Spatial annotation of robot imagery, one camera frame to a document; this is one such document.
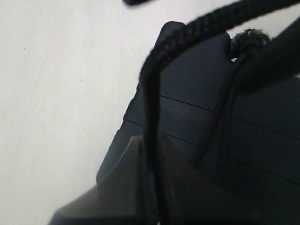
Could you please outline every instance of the white wall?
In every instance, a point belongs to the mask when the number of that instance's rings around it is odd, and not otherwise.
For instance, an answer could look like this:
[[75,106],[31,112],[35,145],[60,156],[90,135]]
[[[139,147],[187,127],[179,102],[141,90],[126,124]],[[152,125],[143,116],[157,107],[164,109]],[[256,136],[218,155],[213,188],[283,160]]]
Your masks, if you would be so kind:
[[[231,0],[0,0],[0,225],[44,225],[95,185],[162,25]],[[276,35],[300,7],[231,31]]]

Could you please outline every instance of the white surface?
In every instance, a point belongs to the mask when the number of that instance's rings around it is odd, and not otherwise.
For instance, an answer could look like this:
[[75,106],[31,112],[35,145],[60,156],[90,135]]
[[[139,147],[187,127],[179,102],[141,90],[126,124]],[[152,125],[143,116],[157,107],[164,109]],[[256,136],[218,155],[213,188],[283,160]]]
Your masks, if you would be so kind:
[[[95,185],[162,25],[231,0],[0,0],[0,225],[44,225]],[[278,34],[294,7],[246,27]]]

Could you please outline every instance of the shoelace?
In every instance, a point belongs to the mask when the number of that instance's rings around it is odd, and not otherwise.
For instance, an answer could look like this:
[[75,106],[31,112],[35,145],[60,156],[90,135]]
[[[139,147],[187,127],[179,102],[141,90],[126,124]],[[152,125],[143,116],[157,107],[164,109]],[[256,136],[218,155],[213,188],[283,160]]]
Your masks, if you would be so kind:
[[[160,116],[161,71],[176,57],[194,45],[248,20],[278,9],[295,5],[299,2],[300,0],[242,0],[235,2],[229,6],[217,9],[212,13],[196,19],[181,30],[175,32],[165,41],[158,44],[150,52],[140,72],[140,83],[143,90],[146,119],[143,130],[143,138],[144,147],[155,174],[155,188],[159,207],[164,207],[165,204],[163,196],[159,194],[161,193],[159,190],[160,187],[157,183],[159,165],[155,161],[155,158],[157,157],[157,135]],[[201,152],[197,153],[199,156],[195,157],[195,160],[192,161],[192,164],[197,166],[206,154],[208,145],[218,124],[217,122],[220,119],[222,108],[227,100],[223,120],[223,130],[226,130],[228,133],[226,134],[226,132],[224,132],[226,135],[224,135],[222,139],[222,151],[220,152],[220,158],[217,163],[217,172],[215,177],[215,183],[219,185],[222,183],[224,166],[228,158],[227,149],[229,148],[228,136],[230,135],[231,112],[236,90],[238,89],[240,82],[235,81],[234,84],[230,84],[232,78],[234,78],[236,74],[236,71],[238,71],[244,60],[245,59],[243,59],[243,57],[240,57],[238,61],[235,62],[235,67],[231,70],[230,74],[228,74],[224,81],[217,100],[216,108],[213,112],[212,121],[207,128],[207,133],[205,133],[204,137],[201,138],[201,148],[203,149]]]

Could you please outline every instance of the black shoelace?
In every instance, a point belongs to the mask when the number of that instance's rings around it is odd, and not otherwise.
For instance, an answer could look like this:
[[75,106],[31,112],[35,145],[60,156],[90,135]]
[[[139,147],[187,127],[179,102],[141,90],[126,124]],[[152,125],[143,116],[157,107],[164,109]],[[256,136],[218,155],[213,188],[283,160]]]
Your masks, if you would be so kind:
[[[237,25],[240,25],[248,20],[258,16],[265,15],[278,9],[286,8],[299,3],[300,0],[242,0],[235,2],[229,6],[222,7],[202,16],[190,24],[184,26],[181,30],[175,32],[165,41],[158,44],[147,57],[142,70],[140,72],[140,83],[144,95],[145,104],[145,126],[143,131],[144,146],[148,154],[148,159],[153,167],[155,181],[158,180],[157,173],[159,165],[156,163],[157,158],[157,135],[160,116],[160,74],[161,71],[176,57],[182,54],[187,49],[193,47],[200,42],[225,32]],[[217,172],[214,182],[222,185],[222,177],[224,168],[228,160],[229,140],[231,128],[231,115],[237,89],[247,80],[252,78],[252,75],[245,73],[242,77],[238,71],[240,66],[251,55],[241,55],[235,65],[226,76],[222,88],[219,92],[216,107],[213,116],[206,129],[204,137],[201,139],[199,151],[196,152],[194,159],[191,161],[193,166],[198,166],[205,156],[208,146],[212,140],[218,122],[221,118],[222,110],[224,109],[223,118],[223,137],[222,146],[217,162]],[[160,196],[159,185],[156,183],[157,200],[159,207],[165,205],[164,199]]]

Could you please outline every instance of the white floor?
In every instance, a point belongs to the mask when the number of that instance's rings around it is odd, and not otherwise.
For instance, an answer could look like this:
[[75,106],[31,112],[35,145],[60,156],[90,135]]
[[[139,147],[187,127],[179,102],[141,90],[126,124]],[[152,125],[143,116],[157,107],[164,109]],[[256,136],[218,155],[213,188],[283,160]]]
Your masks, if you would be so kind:
[[[45,225],[95,185],[167,21],[232,0],[0,0],[0,225]],[[278,34],[300,6],[247,23]]]

